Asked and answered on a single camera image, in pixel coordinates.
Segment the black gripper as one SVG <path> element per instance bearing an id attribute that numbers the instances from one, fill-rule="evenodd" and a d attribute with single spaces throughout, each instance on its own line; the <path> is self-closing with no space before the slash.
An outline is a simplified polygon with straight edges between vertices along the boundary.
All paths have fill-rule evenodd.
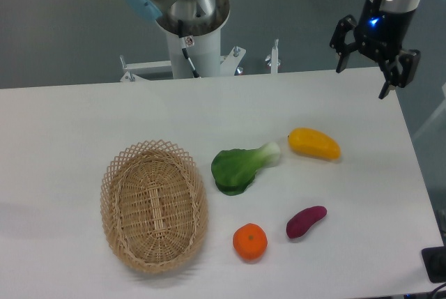
<path id="1" fill-rule="evenodd" d="M 378 62 L 385 78 L 378 95 L 381 100 L 391 90 L 403 89 L 413 81 L 421 59 L 421 51 L 417 49 L 402 50 L 415 11 L 391 13 L 379 8 L 382 3 L 383 0 L 366 0 L 358 23 L 352 15 L 341 18 L 330 40 L 330 47 L 339 57 L 337 73 L 346 69 L 350 54 L 356 50 Z M 350 31 L 353 31 L 355 40 L 346 43 Z"/>

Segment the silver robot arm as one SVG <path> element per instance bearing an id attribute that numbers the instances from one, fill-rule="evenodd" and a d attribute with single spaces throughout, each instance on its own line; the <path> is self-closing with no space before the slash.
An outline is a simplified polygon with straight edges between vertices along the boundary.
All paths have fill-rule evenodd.
<path id="1" fill-rule="evenodd" d="M 385 78 L 378 97 L 414 79 L 421 53 L 404 49 L 403 40 L 420 0 L 365 0 L 361 16 L 340 19 L 330 40 L 339 57 L 336 72 L 346 69 L 351 53 L 358 52 L 378 64 Z"/>

